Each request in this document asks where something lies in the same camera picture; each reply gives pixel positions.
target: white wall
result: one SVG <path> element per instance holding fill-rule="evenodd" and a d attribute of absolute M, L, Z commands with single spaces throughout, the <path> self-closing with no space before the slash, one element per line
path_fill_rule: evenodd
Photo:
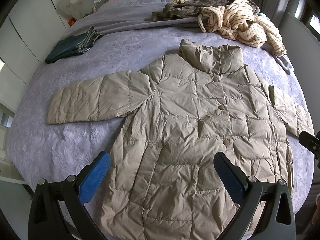
<path fill-rule="evenodd" d="M 0 208 L 21 240 L 28 239 L 31 202 L 30 195 L 22 185 L 0 181 Z"/>
<path fill-rule="evenodd" d="M 320 131 L 320 42 L 290 12 L 279 31 L 306 98 L 315 132 Z"/>

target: striped towel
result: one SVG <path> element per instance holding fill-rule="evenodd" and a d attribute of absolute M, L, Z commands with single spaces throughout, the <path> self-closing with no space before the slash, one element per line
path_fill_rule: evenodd
<path fill-rule="evenodd" d="M 181 4 L 181 3 L 184 3 L 184 2 L 187 2 L 188 0 L 172 0 L 173 3 L 176 3 L 176 4 Z"/>
<path fill-rule="evenodd" d="M 208 18 L 206 26 L 203 17 Z M 256 48 L 267 42 L 276 55 L 286 54 L 279 30 L 267 18 L 254 15 L 248 0 L 234 0 L 229 6 L 202 7 L 198 23 L 202 32 L 219 31 L 228 40 Z"/>

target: teal cloth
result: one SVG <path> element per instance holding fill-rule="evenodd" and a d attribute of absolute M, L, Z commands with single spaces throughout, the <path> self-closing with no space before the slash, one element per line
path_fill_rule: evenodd
<path fill-rule="evenodd" d="M 88 51 L 102 37 L 94 26 L 80 35 L 71 35 L 62 41 L 59 41 L 45 59 L 47 64 L 56 62 L 58 59 L 78 56 Z"/>
<path fill-rule="evenodd" d="M 257 13 L 258 16 L 261 16 L 261 17 L 265 17 L 267 18 L 269 21 L 271 21 L 267 15 L 265 15 L 264 13 Z"/>

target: bed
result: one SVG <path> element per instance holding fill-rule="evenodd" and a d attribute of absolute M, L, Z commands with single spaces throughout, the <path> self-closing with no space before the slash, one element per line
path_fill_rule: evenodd
<path fill-rule="evenodd" d="M 54 92 L 67 85 L 122 70 L 138 71 L 165 54 L 177 53 L 185 38 L 205 46 L 241 46 L 244 62 L 269 84 L 286 91 L 306 107 L 294 73 L 288 75 L 265 50 L 229 41 L 215 33 L 202 33 L 193 18 L 153 23 L 152 11 L 160 11 L 171 0 L 111 0 L 90 16 L 77 21 L 70 34 L 83 33 L 94 25 L 105 34 L 85 54 L 42 64 L 34 74 L 17 109 L 7 140 L 7 152 L 20 174 L 35 190 L 40 178 L 49 182 L 78 174 L 97 154 L 109 151 L 123 124 L 122 118 L 108 121 L 47 125 L 47 111 Z M 305 201 L 313 177 L 313 155 L 289 133 L 294 161 L 293 208 Z M 100 223 L 102 183 L 86 208 Z M 67 221 L 71 221 L 65 208 Z"/>

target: metal screw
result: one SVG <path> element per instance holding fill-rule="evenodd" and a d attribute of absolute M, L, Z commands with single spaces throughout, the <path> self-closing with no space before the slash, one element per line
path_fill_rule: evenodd
<path fill-rule="evenodd" d="M 280 183 L 282 186 L 285 186 L 285 185 L 287 184 L 284 179 L 280 179 L 280 180 L 279 180 L 279 183 Z"/>
<path fill-rule="evenodd" d="M 45 183 L 45 179 L 39 179 L 38 184 L 43 185 Z"/>
<path fill-rule="evenodd" d="M 249 176 L 249 181 L 257 182 L 257 178 L 255 176 Z"/>
<path fill-rule="evenodd" d="M 70 181 L 70 182 L 75 181 L 75 179 L 76 179 L 76 176 L 75 176 L 75 175 L 70 175 L 70 176 L 67 178 L 67 180 Z"/>

